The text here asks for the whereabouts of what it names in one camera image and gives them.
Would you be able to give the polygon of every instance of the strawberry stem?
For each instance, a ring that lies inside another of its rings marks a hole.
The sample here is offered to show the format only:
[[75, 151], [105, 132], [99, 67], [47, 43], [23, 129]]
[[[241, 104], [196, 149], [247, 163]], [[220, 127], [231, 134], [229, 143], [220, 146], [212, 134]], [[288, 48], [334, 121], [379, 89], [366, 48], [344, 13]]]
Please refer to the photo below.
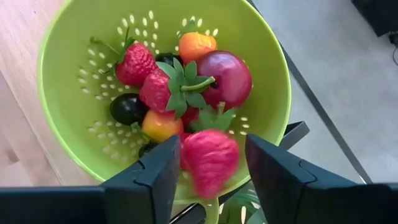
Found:
[[110, 46], [109, 44], [107, 44], [106, 42], [97, 39], [96, 37], [91, 37], [90, 38], [90, 42], [93, 44], [101, 44], [107, 48], [109, 48], [110, 50], [112, 50], [115, 54], [119, 55], [119, 52], [117, 50], [115, 50], [112, 46]]
[[215, 82], [216, 79], [214, 77], [209, 77], [208, 79], [206, 79], [204, 82], [196, 84], [196, 85], [192, 85], [192, 86], [181, 86], [181, 91], [194, 91], [194, 90], [199, 90], [203, 87], [206, 87], [210, 84], [212, 84], [213, 82]]

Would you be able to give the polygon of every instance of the strawberry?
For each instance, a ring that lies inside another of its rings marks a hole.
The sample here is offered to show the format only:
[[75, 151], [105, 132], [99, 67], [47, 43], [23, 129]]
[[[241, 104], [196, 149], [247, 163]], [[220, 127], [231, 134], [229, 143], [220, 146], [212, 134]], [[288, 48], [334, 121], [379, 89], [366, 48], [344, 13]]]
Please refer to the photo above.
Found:
[[197, 194], [214, 198], [238, 168], [239, 146], [221, 131], [209, 129], [186, 138], [182, 156]]
[[152, 53], [142, 44], [130, 45], [124, 59], [116, 65], [116, 76], [122, 84], [142, 86], [145, 78], [157, 68]]
[[166, 107], [171, 96], [169, 77], [161, 69], [154, 70], [145, 79], [144, 85], [139, 91], [139, 98], [157, 113], [167, 113]]

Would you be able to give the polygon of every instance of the wooden table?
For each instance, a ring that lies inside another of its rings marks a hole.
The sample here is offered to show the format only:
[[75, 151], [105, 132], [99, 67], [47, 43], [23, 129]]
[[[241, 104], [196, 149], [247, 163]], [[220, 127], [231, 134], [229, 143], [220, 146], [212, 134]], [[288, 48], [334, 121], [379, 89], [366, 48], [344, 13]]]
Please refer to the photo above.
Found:
[[61, 0], [0, 0], [0, 186], [95, 185], [50, 130], [36, 88], [45, 29]]

